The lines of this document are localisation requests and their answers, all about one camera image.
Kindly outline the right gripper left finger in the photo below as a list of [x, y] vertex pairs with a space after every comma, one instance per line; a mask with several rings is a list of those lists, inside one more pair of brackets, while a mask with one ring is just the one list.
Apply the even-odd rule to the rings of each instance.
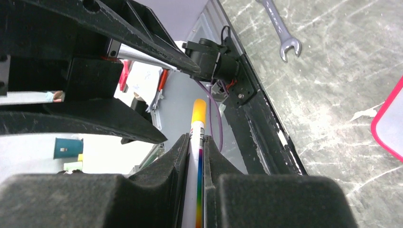
[[3, 228], [175, 228], [189, 135], [130, 177], [19, 174], [0, 186]]

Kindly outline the white marker pen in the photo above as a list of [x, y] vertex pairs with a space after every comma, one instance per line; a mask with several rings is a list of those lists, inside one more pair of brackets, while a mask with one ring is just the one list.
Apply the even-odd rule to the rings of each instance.
[[183, 228], [202, 228], [204, 213], [204, 123], [194, 121], [191, 124], [188, 149], [187, 177], [182, 213]]

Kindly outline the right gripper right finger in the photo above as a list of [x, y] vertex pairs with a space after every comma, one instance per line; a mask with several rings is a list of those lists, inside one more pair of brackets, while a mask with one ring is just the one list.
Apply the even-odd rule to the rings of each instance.
[[355, 228], [341, 187], [307, 175], [243, 174], [204, 141], [206, 228]]

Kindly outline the pink framed whiteboard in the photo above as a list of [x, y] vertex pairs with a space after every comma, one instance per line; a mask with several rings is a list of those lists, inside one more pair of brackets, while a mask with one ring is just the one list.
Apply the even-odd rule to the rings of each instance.
[[371, 122], [375, 141], [399, 161], [403, 160], [403, 79], [401, 78]]

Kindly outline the yellow marker cap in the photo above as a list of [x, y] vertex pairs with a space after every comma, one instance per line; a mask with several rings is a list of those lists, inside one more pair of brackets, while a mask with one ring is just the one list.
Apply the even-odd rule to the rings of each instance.
[[206, 102], [202, 99], [196, 99], [193, 104], [191, 123], [199, 121], [205, 125], [206, 124], [206, 110], [207, 110]]

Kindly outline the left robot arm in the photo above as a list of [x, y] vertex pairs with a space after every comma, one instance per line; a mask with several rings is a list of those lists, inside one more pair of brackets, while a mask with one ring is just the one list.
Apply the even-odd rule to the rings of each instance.
[[0, 108], [0, 133], [89, 133], [162, 143], [166, 137], [114, 98], [121, 44], [198, 81], [240, 83], [245, 64], [230, 39], [202, 38], [181, 51], [155, 13], [133, 0], [3, 0], [0, 94], [57, 91], [60, 103]]

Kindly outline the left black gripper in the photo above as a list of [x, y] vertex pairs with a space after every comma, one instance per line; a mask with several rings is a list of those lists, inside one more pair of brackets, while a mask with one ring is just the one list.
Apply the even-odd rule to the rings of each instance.
[[201, 72], [156, 14], [136, 1], [1, 1], [1, 94], [62, 90], [68, 102], [2, 105], [0, 133], [86, 133], [165, 142], [152, 123], [112, 98], [124, 67], [118, 59], [122, 44], [184, 73]]

